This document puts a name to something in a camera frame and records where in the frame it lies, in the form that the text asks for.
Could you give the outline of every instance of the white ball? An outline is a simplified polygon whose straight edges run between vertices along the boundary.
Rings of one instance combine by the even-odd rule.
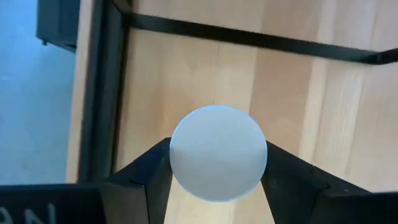
[[[267,143],[248,114],[230,106],[204,106],[176,127],[170,164],[185,190],[205,200],[227,202],[259,183],[267,164]]]

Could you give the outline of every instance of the wooden surface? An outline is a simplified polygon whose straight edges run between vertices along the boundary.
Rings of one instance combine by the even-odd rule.
[[[135,10],[174,19],[385,50],[398,45],[390,0],[141,0]],[[131,30],[118,169],[192,110],[227,104],[266,138],[372,191],[398,186],[398,64],[380,67]],[[165,223],[272,223],[259,185],[230,203],[205,202],[173,181]]]
[[[72,110],[69,129],[69,147],[67,161],[68,183],[75,183],[78,175],[80,156],[81,121],[83,119],[84,95],[88,69],[88,48],[93,0],[80,2],[78,43],[76,50],[75,80],[73,82]]]

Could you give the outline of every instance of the floor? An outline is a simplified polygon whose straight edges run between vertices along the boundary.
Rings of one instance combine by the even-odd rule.
[[[65,181],[75,55],[35,37],[36,0],[0,1],[0,184]]]

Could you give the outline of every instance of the blue floor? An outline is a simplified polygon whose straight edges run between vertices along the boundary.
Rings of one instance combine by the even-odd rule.
[[[36,0],[0,0],[0,185],[65,181],[75,55],[35,37]]]

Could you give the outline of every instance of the wooden table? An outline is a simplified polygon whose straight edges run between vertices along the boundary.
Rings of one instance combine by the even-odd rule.
[[[82,1],[68,181],[76,181],[92,1]],[[398,46],[394,0],[140,0],[134,11],[369,50]],[[192,110],[226,104],[266,138],[370,191],[398,186],[398,63],[372,66],[130,30],[116,167],[167,136]],[[272,223],[261,185],[205,202],[173,181],[165,223]]]

